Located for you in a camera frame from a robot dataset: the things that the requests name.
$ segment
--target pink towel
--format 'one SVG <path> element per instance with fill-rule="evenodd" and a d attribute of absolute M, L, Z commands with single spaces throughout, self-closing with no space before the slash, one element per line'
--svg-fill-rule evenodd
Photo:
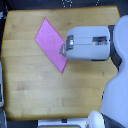
<path fill-rule="evenodd" d="M 56 68 L 60 72 L 63 72 L 67 58 L 59 54 L 59 49 L 65 41 L 51 26 L 46 18 L 44 19 L 35 37 L 35 41 L 51 62 L 56 66 Z"/>

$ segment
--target wooden tabletop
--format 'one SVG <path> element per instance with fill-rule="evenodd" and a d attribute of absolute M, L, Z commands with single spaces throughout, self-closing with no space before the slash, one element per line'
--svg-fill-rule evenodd
<path fill-rule="evenodd" d="M 66 40 L 72 27 L 108 26 L 119 14 L 116 7 L 10 11 L 1 55 L 9 120 L 87 117 L 99 111 L 103 89 L 117 73 L 110 59 L 68 61 L 60 73 L 34 40 L 45 17 Z"/>

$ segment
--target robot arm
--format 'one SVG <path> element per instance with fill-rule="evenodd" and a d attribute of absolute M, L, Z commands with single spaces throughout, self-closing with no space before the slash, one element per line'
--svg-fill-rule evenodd
<path fill-rule="evenodd" d="M 119 73 L 104 89 L 100 113 L 90 113 L 87 128 L 128 127 L 128 16 L 116 23 L 111 42 L 114 45 L 107 27 L 76 27 L 68 31 L 60 49 L 60 54 L 69 60 L 101 61 L 109 58 L 114 46 L 121 57 Z"/>

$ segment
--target white base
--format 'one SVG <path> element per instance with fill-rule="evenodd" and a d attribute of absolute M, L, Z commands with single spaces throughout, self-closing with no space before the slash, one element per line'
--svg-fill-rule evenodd
<path fill-rule="evenodd" d="M 38 126 L 46 126 L 46 125 L 79 125 L 81 128 L 85 128 L 87 118 L 74 118 L 74 119 L 67 119 L 67 123 L 62 123 L 61 119 L 56 120 L 38 120 Z"/>

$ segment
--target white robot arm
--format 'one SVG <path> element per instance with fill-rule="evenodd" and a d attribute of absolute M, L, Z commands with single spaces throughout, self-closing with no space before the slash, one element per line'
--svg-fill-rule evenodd
<path fill-rule="evenodd" d="M 75 27 L 60 49 L 69 60 L 101 61 L 109 58 L 111 42 L 122 63 L 104 89 L 100 113 L 90 113 L 87 128 L 128 128 L 128 16 L 117 21 L 111 41 L 107 27 Z"/>

